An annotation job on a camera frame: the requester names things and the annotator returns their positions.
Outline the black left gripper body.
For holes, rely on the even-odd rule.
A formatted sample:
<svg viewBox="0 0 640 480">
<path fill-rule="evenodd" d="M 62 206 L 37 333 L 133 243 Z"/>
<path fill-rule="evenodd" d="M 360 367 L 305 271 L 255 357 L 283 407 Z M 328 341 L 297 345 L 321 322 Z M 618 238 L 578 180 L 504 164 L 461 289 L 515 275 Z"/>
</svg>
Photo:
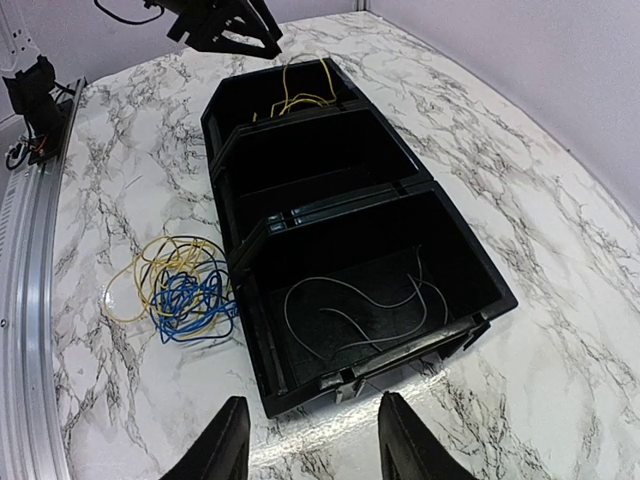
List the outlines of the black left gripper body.
<svg viewBox="0 0 640 480">
<path fill-rule="evenodd" d="M 177 15 L 167 37 L 199 50 L 199 43 L 224 32 L 258 39 L 260 19 L 248 1 L 145 1 L 144 7 L 159 7 Z"/>
</svg>

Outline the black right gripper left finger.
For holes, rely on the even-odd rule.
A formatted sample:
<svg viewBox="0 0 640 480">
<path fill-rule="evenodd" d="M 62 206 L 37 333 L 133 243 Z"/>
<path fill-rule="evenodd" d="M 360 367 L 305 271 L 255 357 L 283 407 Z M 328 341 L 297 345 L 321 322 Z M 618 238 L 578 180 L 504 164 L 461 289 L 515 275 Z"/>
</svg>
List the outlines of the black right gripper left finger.
<svg viewBox="0 0 640 480">
<path fill-rule="evenodd" d="M 231 396 L 162 480 L 247 479 L 250 415 L 245 397 Z"/>
</svg>

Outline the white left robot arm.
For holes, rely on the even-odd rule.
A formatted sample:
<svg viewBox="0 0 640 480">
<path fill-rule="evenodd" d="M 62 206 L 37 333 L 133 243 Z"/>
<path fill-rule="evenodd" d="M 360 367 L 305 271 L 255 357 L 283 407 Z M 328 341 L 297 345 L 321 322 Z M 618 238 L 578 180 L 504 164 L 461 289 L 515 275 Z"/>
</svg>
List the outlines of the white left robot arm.
<svg viewBox="0 0 640 480">
<path fill-rule="evenodd" d="M 205 53 L 237 54 L 273 59 L 281 53 L 282 32 L 263 1 L 145 1 L 158 13 L 145 20 L 129 20 L 96 1 L 94 6 L 112 20 L 142 26 L 170 12 L 176 19 L 167 37 Z M 1 70 L 15 72 L 31 67 L 40 55 L 15 1 L 1 3 Z"/>
</svg>

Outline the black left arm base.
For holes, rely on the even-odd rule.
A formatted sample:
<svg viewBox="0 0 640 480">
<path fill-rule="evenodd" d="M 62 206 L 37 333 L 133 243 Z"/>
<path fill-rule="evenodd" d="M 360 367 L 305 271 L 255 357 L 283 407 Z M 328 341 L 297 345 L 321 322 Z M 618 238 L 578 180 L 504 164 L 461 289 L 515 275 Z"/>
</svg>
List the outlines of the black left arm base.
<svg viewBox="0 0 640 480">
<path fill-rule="evenodd" d="M 53 64 L 43 55 L 28 69 L 3 81 L 14 112 L 23 118 L 27 129 L 19 141 L 20 152 L 7 157 L 7 169 L 56 157 L 71 124 L 77 90 L 57 82 Z"/>
</svg>

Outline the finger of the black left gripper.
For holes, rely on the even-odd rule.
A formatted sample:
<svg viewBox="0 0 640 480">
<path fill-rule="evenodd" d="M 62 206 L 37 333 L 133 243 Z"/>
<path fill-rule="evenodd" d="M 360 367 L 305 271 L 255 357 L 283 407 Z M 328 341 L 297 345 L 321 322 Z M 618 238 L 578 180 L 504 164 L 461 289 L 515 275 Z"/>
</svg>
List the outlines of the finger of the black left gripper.
<svg viewBox="0 0 640 480">
<path fill-rule="evenodd" d="M 272 41 L 268 41 L 266 45 L 258 46 L 224 36 L 203 40 L 199 43 L 199 50 L 207 53 L 243 55 L 261 59 L 274 59 L 281 53 L 279 45 Z"/>
<path fill-rule="evenodd" d="M 282 37 L 282 31 L 279 28 L 274 16 L 269 10 L 264 0 L 248 0 L 248 4 L 253 8 L 260 21 L 264 24 L 270 37 L 277 42 Z"/>
</svg>

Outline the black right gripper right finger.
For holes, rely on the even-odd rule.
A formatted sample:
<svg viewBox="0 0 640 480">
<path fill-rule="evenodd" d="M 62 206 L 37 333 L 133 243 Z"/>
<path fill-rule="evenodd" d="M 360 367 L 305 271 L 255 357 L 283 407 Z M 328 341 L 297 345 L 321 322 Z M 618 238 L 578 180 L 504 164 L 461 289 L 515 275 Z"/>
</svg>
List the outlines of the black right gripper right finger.
<svg viewBox="0 0 640 480">
<path fill-rule="evenodd" d="M 378 411 L 383 479 L 474 479 L 396 392 L 385 392 Z"/>
</svg>

